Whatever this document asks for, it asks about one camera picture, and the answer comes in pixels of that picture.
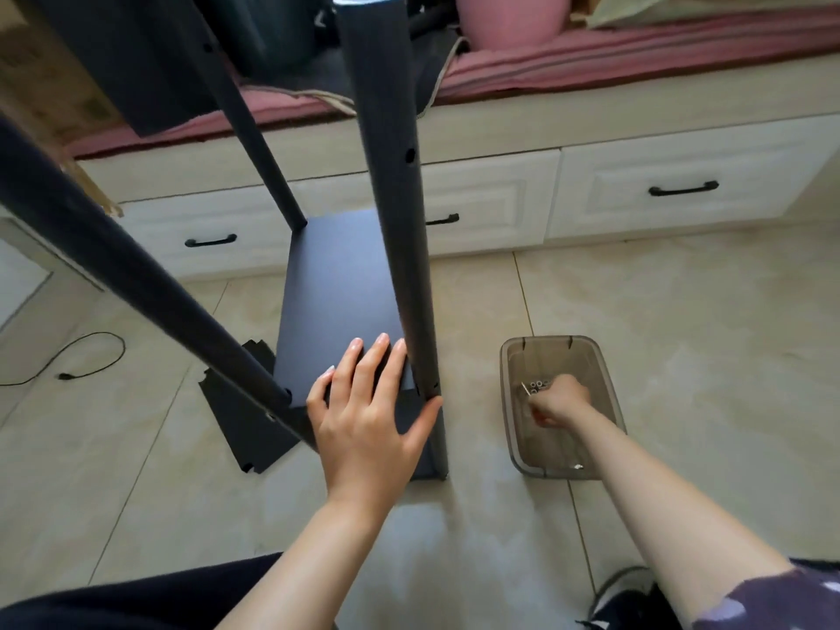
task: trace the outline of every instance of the left hand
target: left hand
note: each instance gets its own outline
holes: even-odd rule
[[[432,398],[407,434],[396,432],[394,409],[406,361],[402,338],[396,341],[373,392],[374,374],[388,343],[388,335],[380,335],[358,360],[363,344],[355,338],[338,368],[321,374],[307,399],[328,501],[362,508],[381,521],[411,479],[444,404],[442,397]],[[330,381],[327,407],[324,394]]]

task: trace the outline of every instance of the drawer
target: drawer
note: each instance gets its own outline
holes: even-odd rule
[[[549,221],[560,150],[425,165],[429,253],[540,244]],[[292,184],[313,216],[374,206],[367,173]]]
[[[291,231],[260,185],[134,201],[116,219],[173,276],[283,266]]]
[[[779,217],[840,147],[840,115],[563,149],[548,238]]]

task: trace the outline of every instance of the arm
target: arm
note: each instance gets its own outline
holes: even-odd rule
[[[684,623],[743,581],[791,571],[781,554],[649,455],[562,375],[529,398],[541,426],[568,428],[586,446],[639,552]]]
[[[266,576],[219,624],[222,630],[329,628],[371,551],[374,540],[420,459],[443,404],[426,403],[401,436],[394,405],[406,359],[397,341],[373,393],[374,373],[388,336],[377,338],[356,362],[356,338],[338,369],[330,368],[312,386],[307,409],[327,481],[327,503],[310,520]],[[329,408],[324,402],[332,381]]]

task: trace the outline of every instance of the plastic bin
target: plastic bin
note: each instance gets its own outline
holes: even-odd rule
[[[572,374],[588,387],[593,407],[626,432],[613,383],[594,340],[585,336],[511,338],[501,346],[501,401],[511,461],[526,476],[598,480],[592,458],[568,431],[539,427],[531,416],[525,387],[537,391],[560,374]]]

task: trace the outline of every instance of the drawer handle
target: drawer handle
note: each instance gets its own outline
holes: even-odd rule
[[[426,221],[426,225],[447,225],[449,223],[457,223],[461,220],[461,215],[458,213],[450,214],[446,218],[439,218],[437,221]]]
[[[236,234],[228,234],[225,238],[220,238],[218,241],[196,241],[194,238],[188,238],[184,245],[188,248],[204,248],[207,245],[227,245],[229,242],[234,242],[238,236]]]
[[[699,188],[690,188],[690,189],[662,189],[653,187],[649,189],[647,192],[651,196],[674,196],[674,195],[690,195],[696,194],[697,192],[711,192],[715,189],[718,189],[721,186],[717,181],[707,181]]]

